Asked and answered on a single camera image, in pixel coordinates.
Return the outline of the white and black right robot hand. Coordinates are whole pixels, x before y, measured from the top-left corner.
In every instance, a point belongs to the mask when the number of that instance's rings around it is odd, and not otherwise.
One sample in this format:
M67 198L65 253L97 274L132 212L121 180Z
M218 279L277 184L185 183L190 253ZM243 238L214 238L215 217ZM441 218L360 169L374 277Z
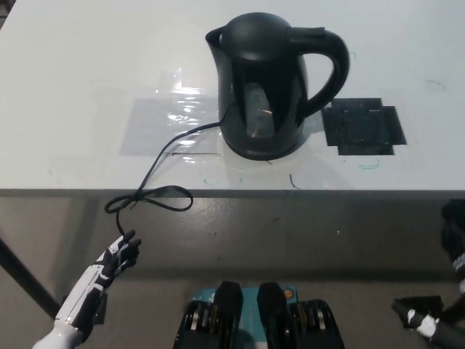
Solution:
M425 338L432 338L437 330L437 322L435 318L430 315L409 308L401 302L394 302L392 309L408 328L415 329Z

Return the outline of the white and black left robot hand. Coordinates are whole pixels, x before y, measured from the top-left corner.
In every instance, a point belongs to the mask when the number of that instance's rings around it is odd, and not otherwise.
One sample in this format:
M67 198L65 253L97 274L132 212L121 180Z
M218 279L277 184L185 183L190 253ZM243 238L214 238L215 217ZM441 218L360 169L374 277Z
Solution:
M117 238L81 275L65 299L56 319L85 332L106 291L127 268L134 266L139 256L140 239L133 230Z

